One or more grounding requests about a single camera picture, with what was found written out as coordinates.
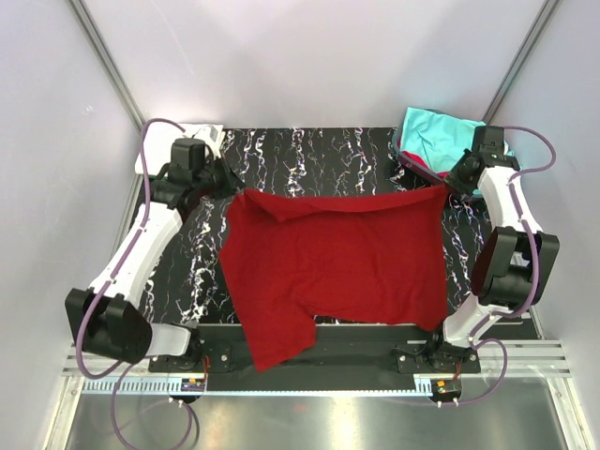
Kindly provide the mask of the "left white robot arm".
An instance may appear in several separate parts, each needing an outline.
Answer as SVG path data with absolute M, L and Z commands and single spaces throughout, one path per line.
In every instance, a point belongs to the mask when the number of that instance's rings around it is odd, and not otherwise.
M 243 184 L 220 154 L 223 134 L 173 139 L 163 154 L 141 153 L 143 203 L 127 236 L 88 288 L 65 300 L 77 365 L 93 378 L 83 358 L 93 354 L 116 365 L 152 358 L 184 371 L 203 358 L 197 330 L 189 325 L 150 323 L 139 311 L 144 287 L 163 251 L 202 199 L 223 199 Z

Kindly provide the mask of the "red t shirt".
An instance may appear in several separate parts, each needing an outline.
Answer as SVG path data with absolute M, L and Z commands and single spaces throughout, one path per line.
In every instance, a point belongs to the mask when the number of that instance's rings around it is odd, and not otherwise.
M 316 342 L 316 319 L 413 323 L 448 313 L 444 187 L 286 198 L 248 189 L 227 211 L 219 261 L 254 367 Z

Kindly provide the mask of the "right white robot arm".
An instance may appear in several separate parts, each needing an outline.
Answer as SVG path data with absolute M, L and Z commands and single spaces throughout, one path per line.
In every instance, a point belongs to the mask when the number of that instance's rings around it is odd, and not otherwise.
M 501 319 L 514 319 L 539 302 L 560 249 L 559 238 L 543 231 L 533 217 L 521 186 L 526 174 L 549 170 L 557 160 L 524 169 L 507 153 L 504 129 L 477 127 L 471 149 L 444 178 L 464 196 L 479 192 L 491 220 L 491 234 L 471 274 L 471 293 L 442 323 L 439 340 L 426 347 L 426 360 L 443 372 L 475 356 L 483 335 Z

